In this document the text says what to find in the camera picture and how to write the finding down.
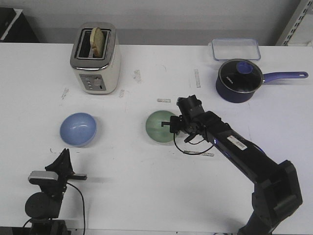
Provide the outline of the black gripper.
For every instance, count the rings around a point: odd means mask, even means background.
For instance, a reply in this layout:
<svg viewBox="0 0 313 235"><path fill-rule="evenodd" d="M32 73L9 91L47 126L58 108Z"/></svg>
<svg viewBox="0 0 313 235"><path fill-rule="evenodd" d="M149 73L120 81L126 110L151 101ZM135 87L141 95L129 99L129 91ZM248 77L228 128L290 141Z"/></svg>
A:
<svg viewBox="0 0 313 235"><path fill-rule="evenodd" d="M179 97L177 100L177 106L181 112L179 116L171 116L170 122L162 121L161 126L170 126L170 133L173 133L173 141L176 143L176 136L179 132L188 134L188 137L184 142L190 142L196 135L203 137L207 141L206 134L203 136L201 130L204 129L204 125L195 118L204 114L202 102L196 98L195 95L189 97Z"/></svg>
<svg viewBox="0 0 313 235"><path fill-rule="evenodd" d="M42 192L49 196L63 196L67 187L68 180L86 180L86 174L73 173L73 168L70 160L69 149L64 148L57 159L50 165L45 167L46 171L52 171L58 174L58 181L48 183L47 185L39 185Z"/></svg>

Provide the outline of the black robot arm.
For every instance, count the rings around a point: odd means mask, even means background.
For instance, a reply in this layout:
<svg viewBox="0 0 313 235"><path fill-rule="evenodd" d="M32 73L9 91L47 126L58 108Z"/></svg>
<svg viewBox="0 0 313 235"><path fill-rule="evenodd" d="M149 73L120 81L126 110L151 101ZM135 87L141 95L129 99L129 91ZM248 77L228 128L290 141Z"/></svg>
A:
<svg viewBox="0 0 313 235"><path fill-rule="evenodd" d="M173 135L182 131L189 142L200 135L216 147L254 184L253 213L240 235L270 235L303 203L296 168L285 160L277 164L256 144L246 140L212 111L204 111L195 95L177 100L180 116L171 116Z"/></svg>
<svg viewBox="0 0 313 235"><path fill-rule="evenodd" d="M84 181L86 174L76 174L70 160L69 149L63 149L58 158L45 167L44 171L32 171L28 176L29 183L41 189L31 195L25 203L25 213L30 217L30 235L70 235L64 220L59 220L60 209L70 185L69 180Z"/></svg>

